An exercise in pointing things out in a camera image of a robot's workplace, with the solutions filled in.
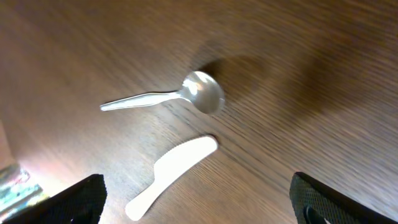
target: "wooden table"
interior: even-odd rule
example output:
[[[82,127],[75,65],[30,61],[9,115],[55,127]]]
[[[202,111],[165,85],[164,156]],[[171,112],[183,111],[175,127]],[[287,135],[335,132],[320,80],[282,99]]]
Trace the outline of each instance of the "wooden table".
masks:
[[[0,116],[13,154],[50,194],[104,174],[102,223],[153,181],[153,164],[211,133],[140,223],[295,223],[304,171],[398,220],[396,0],[0,2]],[[208,116],[175,100],[101,112],[173,90],[192,70],[226,93]]]

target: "knife handle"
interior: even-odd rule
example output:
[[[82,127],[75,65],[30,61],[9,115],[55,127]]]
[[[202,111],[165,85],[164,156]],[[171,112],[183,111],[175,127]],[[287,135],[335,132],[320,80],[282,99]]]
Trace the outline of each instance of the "knife handle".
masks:
[[[168,186],[162,182],[153,182],[126,205],[127,216],[133,221],[138,221]]]

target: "spoon bowl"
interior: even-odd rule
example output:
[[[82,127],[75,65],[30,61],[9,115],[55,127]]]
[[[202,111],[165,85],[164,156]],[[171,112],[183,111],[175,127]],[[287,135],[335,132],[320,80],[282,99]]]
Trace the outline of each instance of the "spoon bowl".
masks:
[[[194,71],[185,77],[181,89],[168,93],[145,93],[101,105],[102,111],[151,106],[182,98],[205,114],[219,112],[224,107],[224,91],[208,74]]]

